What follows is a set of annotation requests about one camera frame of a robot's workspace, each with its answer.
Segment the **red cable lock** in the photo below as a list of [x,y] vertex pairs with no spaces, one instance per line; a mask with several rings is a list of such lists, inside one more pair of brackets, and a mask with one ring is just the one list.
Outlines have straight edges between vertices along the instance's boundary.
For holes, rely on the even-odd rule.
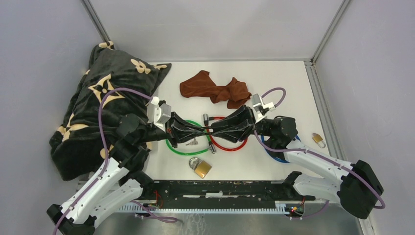
[[[207,127],[208,125],[209,125],[209,122],[210,121],[213,121],[213,120],[222,120],[222,119],[224,119],[225,117],[223,117],[223,116],[214,116],[214,117],[210,117],[208,114],[203,114],[203,123],[204,123],[204,125],[205,125],[205,127]],[[213,139],[213,137],[211,137],[211,136],[207,136],[207,138],[208,138],[208,143],[209,143],[209,146],[210,146],[210,148],[211,148],[211,152],[212,152],[212,154],[215,154],[216,153],[216,147],[218,147],[219,149],[221,149],[221,150],[224,150],[224,151],[227,151],[227,152],[234,152],[234,151],[238,151],[238,150],[240,150],[241,148],[243,148],[245,145],[246,145],[246,143],[247,143],[247,139],[246,140],[244,140],[239,146],[237,146],[237,147],[234,147],[234,148],[227,148],[227,147],[223,147],[223,146],[221,146],[219,143],[217,143],[214,139]]]

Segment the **small brass padlock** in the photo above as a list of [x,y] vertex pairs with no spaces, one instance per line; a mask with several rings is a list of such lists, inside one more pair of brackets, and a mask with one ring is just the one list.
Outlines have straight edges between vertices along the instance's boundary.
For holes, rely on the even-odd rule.
[[313,141],[318,145],[319,148],[326,148],[326,143],[324,139],[321,137],[321,135],[317,133],[312,133],[312,135]]

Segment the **blue cable lock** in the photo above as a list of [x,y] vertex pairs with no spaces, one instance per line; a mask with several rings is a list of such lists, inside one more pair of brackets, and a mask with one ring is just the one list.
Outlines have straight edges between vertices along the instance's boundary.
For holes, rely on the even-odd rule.
[[[274,137],[269,137],[267,140],[265,140],[264,136],[260,136],[260,137],[261,137],[261,141],[266,146],[268,146],[269,148],[272,148],[272,149],[277,149],[277,148],[280,149],[282,147],[285,147],[288,143],[287,138],[278,139],[278,138],[274,138]],[[268,149],[265,149],[265,151],[274,160],[276,160],[278,162],[281,162],[281,163],[288,163],[288,161],[285,160],[284,155],[283,155],[282,152],[273,152],[273,151],[269,151]]]

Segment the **black padlock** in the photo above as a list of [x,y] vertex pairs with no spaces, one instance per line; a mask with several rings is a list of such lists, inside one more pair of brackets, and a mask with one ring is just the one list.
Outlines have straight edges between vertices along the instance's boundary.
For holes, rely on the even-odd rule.
[[215,133],[215,129],[213,129],[212,127],[209,127],[209,126],[204,127],[203,131],[204,131],[204,133],[208,133],[208,134]]

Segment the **green cable lock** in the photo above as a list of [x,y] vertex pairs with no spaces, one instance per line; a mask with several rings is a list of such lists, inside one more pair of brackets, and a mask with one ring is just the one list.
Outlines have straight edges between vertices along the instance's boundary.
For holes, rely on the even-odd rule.
[[165,143],[167,145],[167,147],[174,153],[182,155],[182,156],[195,156],[195,155],[199,155],[202,153],[206,153],[208,151],[211,150],[210,146],[213,145],[213,142],[211,141],[211,137],[210,136],[206,136],[207,140],[208,140],[208,144],[209,146],[205,149],[199,150],[199,151],[195,151],[195,152],[181,152],[176,150],[169,142],[169,140],[165,140]]

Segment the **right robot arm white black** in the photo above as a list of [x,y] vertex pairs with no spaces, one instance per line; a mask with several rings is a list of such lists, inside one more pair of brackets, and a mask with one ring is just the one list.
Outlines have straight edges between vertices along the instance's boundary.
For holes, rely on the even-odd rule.
[[365,161],[355,163],[333,158],[296,139],[296,120],[277,116],[256,120],[251,108],[241,106],[222,119],[204,115],[204,124],[214,137],[231,142],[244,141],[254,135],[262,147],[276,157],[300,165],[318,178],[296,173],[283,185],[283,195],[295,200],[300,195],[314,196],[339,203],[349,214],[366,219],[373,209],[386,207],[384,189],[372,167]]

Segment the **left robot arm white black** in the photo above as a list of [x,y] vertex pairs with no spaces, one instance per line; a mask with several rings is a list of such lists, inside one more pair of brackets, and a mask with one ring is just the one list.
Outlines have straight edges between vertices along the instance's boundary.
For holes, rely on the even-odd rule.
[[54,222],[53,234],[92,235],[95,229],[124,204],[139,197],[149,199],[154,180],[143,172],[147,142],[168,140],[172,146],[206,136],[204,126],[191,124],[175,113],[164,122],[145,123],[134,114],[124,116],[116,130],[120,139],[97,172],[68,201],[53,204],[47,214]]

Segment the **green lock keys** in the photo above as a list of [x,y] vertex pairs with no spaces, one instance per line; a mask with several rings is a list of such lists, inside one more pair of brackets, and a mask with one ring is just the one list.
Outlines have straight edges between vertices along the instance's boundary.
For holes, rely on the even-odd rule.
[[198,145],[198,141],[194,138],[190,142],[185,144],[186,146]]

